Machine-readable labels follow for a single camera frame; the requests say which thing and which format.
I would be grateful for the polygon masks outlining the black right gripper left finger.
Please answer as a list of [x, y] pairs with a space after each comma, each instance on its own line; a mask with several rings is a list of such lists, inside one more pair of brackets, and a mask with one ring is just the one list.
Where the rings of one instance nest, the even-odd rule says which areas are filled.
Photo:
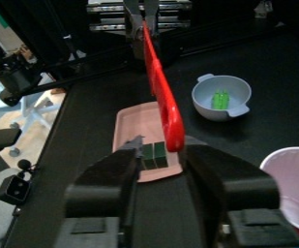
[[143, 137], [135, 136], [64, 190], [64, 222], [54, 248], [132, 248]]

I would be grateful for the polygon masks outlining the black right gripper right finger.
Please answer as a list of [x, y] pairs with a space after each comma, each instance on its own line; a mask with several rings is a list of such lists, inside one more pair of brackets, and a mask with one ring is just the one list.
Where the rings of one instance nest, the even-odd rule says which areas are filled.
[[207, 248], [299, 248], [274, 178], [192, 136], [179, 153]]

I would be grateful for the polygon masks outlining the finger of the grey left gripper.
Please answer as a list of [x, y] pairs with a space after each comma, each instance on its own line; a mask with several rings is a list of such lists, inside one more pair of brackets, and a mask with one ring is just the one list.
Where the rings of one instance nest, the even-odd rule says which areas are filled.
[[126, 14], [126, 33], [134, 40], [143, 39], [143, 16], [139, 8], [139, 0], [123, 0]]
[[150, 30], [150, 34], [155, 36], [158, 34], [158, 10], [159, 10], [159, 0], [144, 0], [144, 10], [146, 10], [146, 22]]

